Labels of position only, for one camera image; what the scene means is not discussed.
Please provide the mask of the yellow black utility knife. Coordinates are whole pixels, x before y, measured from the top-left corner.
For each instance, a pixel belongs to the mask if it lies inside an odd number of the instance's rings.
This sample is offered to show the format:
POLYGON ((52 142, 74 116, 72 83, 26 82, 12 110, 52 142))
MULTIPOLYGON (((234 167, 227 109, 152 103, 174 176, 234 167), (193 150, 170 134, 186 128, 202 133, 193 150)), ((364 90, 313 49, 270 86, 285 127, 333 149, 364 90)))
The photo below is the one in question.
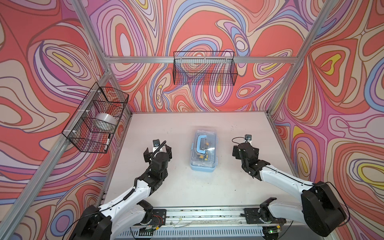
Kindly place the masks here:
POLYGON ((209 159, 209 154, 208 154, 209 146, 210 146, 209 143, 205 143, 205 144, 200 145, 197 148, 197 152, 199 153, 199 158, 203 159, 204 161, 208 161, 208 159, 209 159))

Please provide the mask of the blue plastic tool box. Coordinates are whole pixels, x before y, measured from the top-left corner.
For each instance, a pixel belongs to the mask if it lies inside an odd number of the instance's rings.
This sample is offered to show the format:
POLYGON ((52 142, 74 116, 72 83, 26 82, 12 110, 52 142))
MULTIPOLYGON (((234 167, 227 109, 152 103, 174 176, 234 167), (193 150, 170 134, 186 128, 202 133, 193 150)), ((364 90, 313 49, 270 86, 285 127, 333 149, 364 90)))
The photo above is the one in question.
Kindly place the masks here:
POLYGON ((216 157, 216 150, 217 150, 216 144, 209 143, 210 146, 208 148, 208 154, 209 154, 208 161, 204 161, 203 159, 199 158, 199 153, 197 152, 197 148, 202 144, 205 144, 205 143, 203 143, 202 141, 194 142, 191 149, 190 167, 193 171, 212 173, 218 165, 218 158, 216 157))

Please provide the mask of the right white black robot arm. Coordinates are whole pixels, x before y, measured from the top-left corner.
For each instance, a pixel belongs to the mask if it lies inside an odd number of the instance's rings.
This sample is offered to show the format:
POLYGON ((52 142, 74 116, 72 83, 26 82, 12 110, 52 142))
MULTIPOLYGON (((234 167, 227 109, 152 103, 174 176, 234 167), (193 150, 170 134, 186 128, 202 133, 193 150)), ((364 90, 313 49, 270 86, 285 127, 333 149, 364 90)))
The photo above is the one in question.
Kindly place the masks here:
POLYGON ((253 179, 269 183, 297 199, 296 203, 280 202, 270 197, 255 213, 246 210, 244 216, 269 224, 286 219, 306 224, 315 234, 327 237, 348 222, 347 214, 333 192, 333 184, 313 183, 285 173, 259 159, 259 149, 249 142, 236 143, 233 157, 241 161, 242 169, 253 179))

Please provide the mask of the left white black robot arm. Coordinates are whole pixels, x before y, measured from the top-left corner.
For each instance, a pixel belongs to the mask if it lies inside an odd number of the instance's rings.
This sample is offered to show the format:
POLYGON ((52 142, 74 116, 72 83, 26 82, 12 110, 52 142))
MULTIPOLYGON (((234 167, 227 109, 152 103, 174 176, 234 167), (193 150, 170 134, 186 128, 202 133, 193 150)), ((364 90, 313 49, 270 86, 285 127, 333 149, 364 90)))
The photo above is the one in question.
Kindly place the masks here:
POLYGON ((74 227, 70 240, 113 240, 127 228, 136 224, 146 225, 153 217, 153 206, 146 201, 163 184, 168 176, 172 148, 166 141, 154 140, 153 151, 143 153, 149 164, 134 185, 114 200, 99 207, 87 207, 74 227))

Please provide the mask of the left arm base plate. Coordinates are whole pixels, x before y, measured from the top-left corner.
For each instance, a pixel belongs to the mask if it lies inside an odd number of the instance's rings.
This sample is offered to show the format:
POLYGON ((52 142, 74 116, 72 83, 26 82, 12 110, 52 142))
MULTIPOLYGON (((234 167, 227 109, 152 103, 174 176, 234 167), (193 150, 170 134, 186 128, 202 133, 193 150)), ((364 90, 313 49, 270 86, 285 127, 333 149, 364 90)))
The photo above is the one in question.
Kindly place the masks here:
POLYGON ((126 216, 126 224, 128 227, 132 226, 152 226, 158 227, 165 223, 164 218, 160 214, 154 213, 154 211, 145 211, 140 208, 132 208, 126 216))

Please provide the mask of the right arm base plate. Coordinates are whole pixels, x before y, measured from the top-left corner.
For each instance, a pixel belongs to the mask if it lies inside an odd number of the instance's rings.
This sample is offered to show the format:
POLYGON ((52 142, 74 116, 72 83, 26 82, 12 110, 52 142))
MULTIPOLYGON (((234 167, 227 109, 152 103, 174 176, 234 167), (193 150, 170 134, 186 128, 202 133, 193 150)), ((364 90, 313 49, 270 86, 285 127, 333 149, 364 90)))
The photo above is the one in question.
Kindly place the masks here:
POLYGON ((287 222, 284 218, 273 217, 268 209, 263 208, 244 208, 240 216, 246 219, 247 224, 284 225, 287 222))

